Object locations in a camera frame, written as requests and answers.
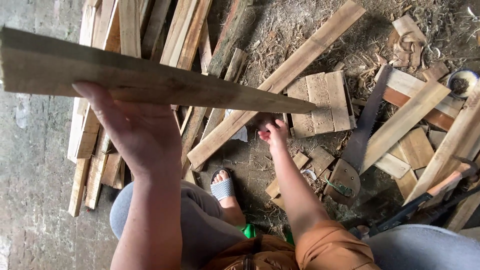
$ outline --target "orange shirt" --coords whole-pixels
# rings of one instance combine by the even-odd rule
[[[252,250],[253,239],[242,241],[213,258],[204,269],[241,270]],[[264,235],[260,252],[253,256],[256,269],[379,270],[369,246],[337,221],[321,221],[309,229],[294,247]]]

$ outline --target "hand saw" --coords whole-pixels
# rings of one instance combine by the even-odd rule
[[[339,204],[351,207],[360,192],[359,172],[392,69],[391,65],[386,65],[383,68],[377,84],[360,115],[357,128],[353,130],[352,136],[348,140],[347,146],[325,187],[324,194],[330,195]]]

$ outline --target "saw blade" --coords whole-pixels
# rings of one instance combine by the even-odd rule
[[[385,65],[382,69],[377,84],[373,88],[367,104],[357,121],[357,128],[353,130],[352,136],[343,150],[341,159],[350,164],[357,173],[360,172],[363,165],[363,158],[367,152],[368,141],[372,136],[373,125],[377,119],[380,104],[387,87],[387,81],[392,70],[393,67],[391,65]]]

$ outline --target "small wooden box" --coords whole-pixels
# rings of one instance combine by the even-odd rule
[[[287,95],[313,102],[317,109],[306,114],[292,114],[295,138],[344,131],[357,126],[343,71],[318,73],[294,80]]]

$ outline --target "sandal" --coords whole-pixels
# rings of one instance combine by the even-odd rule
[[[221,170],[227,172],[228,178],[214,184],[213,181],[215,180],[216,175],[220,174]],[[212,190],[212,195],[215,196],[215,198],[219,201],[226,197],[235,196],[235,191],[233,190],[232,172],[225,167],[216,170],[212,175],[210,189]]]

